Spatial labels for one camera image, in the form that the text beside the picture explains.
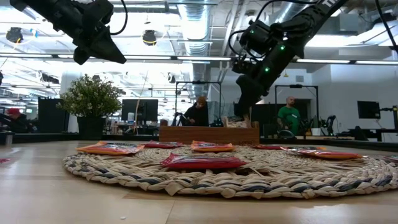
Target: woven placemat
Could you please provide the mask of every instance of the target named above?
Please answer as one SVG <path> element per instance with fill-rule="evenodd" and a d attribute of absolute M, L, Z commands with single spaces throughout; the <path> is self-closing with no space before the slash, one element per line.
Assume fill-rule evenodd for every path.
<path fill-rule="evenodd" d="M 177 149 L 145 149 L 133 156 L 101 156 L 78 153 L 64 158 L 74 175 L 104 184 L 121 184 L 175 194 L 221 194 L 225 198 L 315 198 L 370 194 L 397 188 L 397 167 L 372 157 L 331 161 L 294 152 L 259 150 L 237 146 L 235 156 L 248 164 L 223 172 L 175 171 L 162 167 L 170 153 L 191 155 L 190 146 Z"/>

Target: wooden tray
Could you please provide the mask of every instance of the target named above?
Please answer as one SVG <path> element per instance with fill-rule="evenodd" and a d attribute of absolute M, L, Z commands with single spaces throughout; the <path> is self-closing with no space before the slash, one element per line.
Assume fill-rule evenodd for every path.
<path fill-rule="evenodd" d="M 193 140 L 240 146 L 255 145 L 259 144 L 260 131 L 259 128 L 160 127 L 159 141 L 191 144 Z"/>

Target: person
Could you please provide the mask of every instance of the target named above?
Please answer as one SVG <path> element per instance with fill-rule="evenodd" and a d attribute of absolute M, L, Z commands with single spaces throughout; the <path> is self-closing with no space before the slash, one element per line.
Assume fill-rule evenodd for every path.
<path fill-rule="evenodd" d="M 188 126 L 209 126 L 206 97 L 200 96 L 197 102 L 185 112 L 184 117 L 187 119 Z"/>
<path fill-rule="evenodd" d="M 300 113 L 294 108 L 295 98 L 289 96 L 286 98 L 286 106 L 282 107 L 278 112 L 277 122 L 281 129 L 289 130 L 297 135 L 300 124 Z"/>
<path fill-rule="evenodd" d="M 7 115 L 0 114 L 0 123 L 9 127 L 9 130 L 15 133 L 31 133 L 33 132 L 32 124 L 27 120 L 26 115 L 22 114 L 19 109 L 11 108 L 6 111 Z"/>

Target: plant pot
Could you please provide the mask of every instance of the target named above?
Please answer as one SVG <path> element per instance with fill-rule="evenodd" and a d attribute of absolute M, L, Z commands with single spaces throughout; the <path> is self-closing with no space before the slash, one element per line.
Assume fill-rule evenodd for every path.
<path fill-rule="evenodd" d="M 77 117 L 81 140 L 101 140 L 105 118 Z"/>

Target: green shirt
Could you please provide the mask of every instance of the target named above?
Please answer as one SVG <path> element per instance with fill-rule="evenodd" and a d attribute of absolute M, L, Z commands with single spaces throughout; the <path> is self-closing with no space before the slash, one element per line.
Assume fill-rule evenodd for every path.
<path fill-rule="evenodd" d="M 278 112 L 278 118 L 282 119 L 282 122 L 286 126 L 290 126 L 293 134 L 297 134 L 299 131 L 300 113 L 296 108 L 282 107 Z"/>

